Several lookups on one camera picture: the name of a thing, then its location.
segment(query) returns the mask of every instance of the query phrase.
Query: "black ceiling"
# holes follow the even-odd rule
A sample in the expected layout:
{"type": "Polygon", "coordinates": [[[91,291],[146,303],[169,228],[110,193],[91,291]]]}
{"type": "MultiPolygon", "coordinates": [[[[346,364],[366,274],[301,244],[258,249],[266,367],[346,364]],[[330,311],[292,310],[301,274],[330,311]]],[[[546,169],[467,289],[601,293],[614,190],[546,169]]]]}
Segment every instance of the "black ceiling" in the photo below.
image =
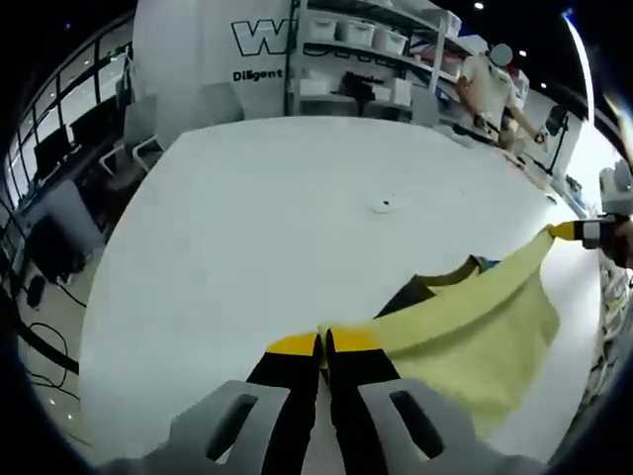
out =
{"type": "MultiPolygon", "coordinates": [[[[626,76],[628,58],[625,39],[630,39],[632,18],[623,11],[628,2],[615,0],[480,0],[483,10],[474,8],[476,0],[434,0],[452,10],[463,24],[491,43],[507,43],[515,51],[515,62],[532,85],[548,84],[547,95],[566,105],[577,115],[585,111],[573,96],[585,96],[584,80],[576,47],[562,19],[572,7],[573,20],[585,39],[593,59],[609,59],[608,68],[620,86],[633,84],[626,76]],[[524,49],[527,57],[517,52],[524,49]]],[[[5,2],[11,15],[11,28],[3,29],[0,44],[4,53],[4,81],[0,98],[0,143],[10,139],[17,117],[42,82],[92,33],[132,9],[136,0],[61,0],[5,2]]],[[[598,88],[604,67],[592,66],[598,88]]],[[[609,114],[604,101],[598,107],[609,114]]]]}

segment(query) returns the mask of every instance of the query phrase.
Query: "white t-shirt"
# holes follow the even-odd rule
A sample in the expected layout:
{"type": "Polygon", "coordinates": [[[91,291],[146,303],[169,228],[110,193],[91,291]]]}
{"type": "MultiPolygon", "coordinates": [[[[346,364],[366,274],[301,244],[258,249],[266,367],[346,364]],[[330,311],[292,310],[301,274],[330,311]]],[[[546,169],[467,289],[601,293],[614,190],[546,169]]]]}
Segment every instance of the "white t-shirt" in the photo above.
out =
{"type": "MultiPolygon", "coordinates": [[[[483,55],[467,57],[461,75],[470,84],[469,96],[475,108],[500,130],[503,109],[516,104],[516,88],[510,75],[483,55]]],[[[472,117],[468,125],[473,126],[472,117]]]]}

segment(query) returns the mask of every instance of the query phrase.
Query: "floor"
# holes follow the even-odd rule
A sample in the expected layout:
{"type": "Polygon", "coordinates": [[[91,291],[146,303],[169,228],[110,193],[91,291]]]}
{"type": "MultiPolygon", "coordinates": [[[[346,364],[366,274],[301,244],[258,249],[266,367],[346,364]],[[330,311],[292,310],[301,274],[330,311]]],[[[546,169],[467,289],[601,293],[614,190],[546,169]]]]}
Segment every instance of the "floor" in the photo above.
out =
{"type": "MultiPolygon", "coordinates": [[[[72,281],[65,286],[80,302],[87,303],[88,301],[92,280],[100,260],[101,253],[93,255],[83,272],[74,275],[72,281]]],[[[33,276],[38,274],[35,268],[29,270],[25,281],[27,287],[33,276]]],[[[61,333],[67,344],[68,356],[77,361],[79,360],[84,317],[83,307],[73,302],[59,287],[46,284],[38,310],[34,310],[27,305],[24,292],[20,294],[19,309],[25,324],[46,324],[61,333]]],[[[65,352],[63,341],[55,332],[39,325],[33,326],[32,330],[50,345],[61,352],[65,352]]],[[[42,375],[55,385],[58,385],[64,378],[62,368],[41,356],[22,340],[20,340],[20,354],[29,371],[35,375],[42,375]]],[[[82,421],[80,402],[56,389],[38,386],[38,383],[47,384],[42,377],[34,376],[32,381],[42,404],[59,428],[59,431],[66,436],[68,442],[92,464],[104,462],[105,460],[100,458],[97,451],[92,447],[92,437],[82,421]]],[[[79,397],[77,375],[68,372],[62,388],[79,397]]]]}

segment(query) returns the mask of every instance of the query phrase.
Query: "computer monitor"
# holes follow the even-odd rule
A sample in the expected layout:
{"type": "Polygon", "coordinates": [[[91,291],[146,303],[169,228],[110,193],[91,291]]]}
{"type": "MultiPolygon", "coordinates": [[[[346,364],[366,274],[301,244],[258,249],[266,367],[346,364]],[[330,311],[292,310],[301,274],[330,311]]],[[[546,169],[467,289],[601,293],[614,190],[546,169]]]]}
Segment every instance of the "computer monitor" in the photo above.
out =
{"type": "Polygon", "coordinates": [[[38,164],[37,178],[49,176],[57,164],[71,152],[66,127],[61,127],[46,137],[35,147],[36,163],[38,164]]]}
{"type": "Polygon", "coordinates": [[[117,105],[117,97],[107,99],[70,126],[75,143],[91,145],[102,141],[113,132],[120,131],[123,134],[123,115],[124,112],[120,111],[117,105]]]}

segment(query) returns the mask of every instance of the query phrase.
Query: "white table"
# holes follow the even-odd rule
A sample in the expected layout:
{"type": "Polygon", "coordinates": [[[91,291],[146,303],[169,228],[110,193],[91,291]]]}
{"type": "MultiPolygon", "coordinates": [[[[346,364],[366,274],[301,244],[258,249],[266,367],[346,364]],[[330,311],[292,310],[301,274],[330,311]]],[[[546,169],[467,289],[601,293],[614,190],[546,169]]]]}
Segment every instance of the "white table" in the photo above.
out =
{"type": "MultiPolygon", "coordinates": [[[[97,449],[143,455],[275,339],[370,319],[415,272],[503,258],[574,218],[495,150],[420,127],[285,118],[187,134],[139,188],[94,280],[80,391],[97,449]],[[384,200],[393,213],[375,213],[384,200]]],[[[545,461],[587,382],[597,258],[557,242],[541,273],[561,327],[491,443],[545,461]]]]}

